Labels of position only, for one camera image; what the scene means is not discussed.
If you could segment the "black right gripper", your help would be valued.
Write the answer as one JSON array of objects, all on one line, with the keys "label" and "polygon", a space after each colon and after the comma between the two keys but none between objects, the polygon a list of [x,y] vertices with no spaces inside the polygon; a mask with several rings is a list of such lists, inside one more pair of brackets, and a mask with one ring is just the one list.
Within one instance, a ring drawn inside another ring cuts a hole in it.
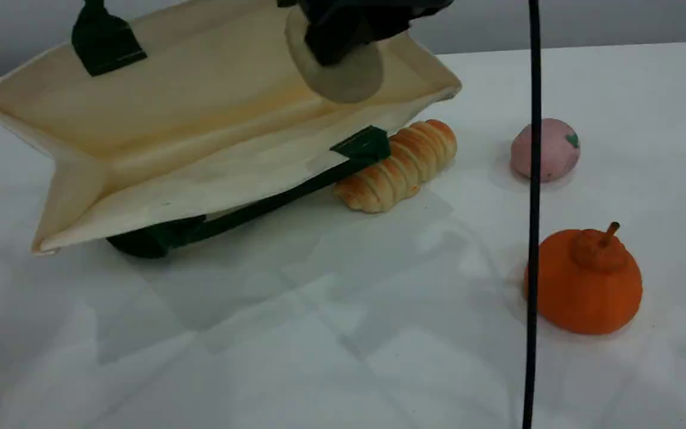
[{"label": "black right gripper", "polygon": [[409,29],[411,22],[438,14],[452,1],[278,1],[298,6],[308,21],[304,41],[321,66],[340,63],[373,40]]}]

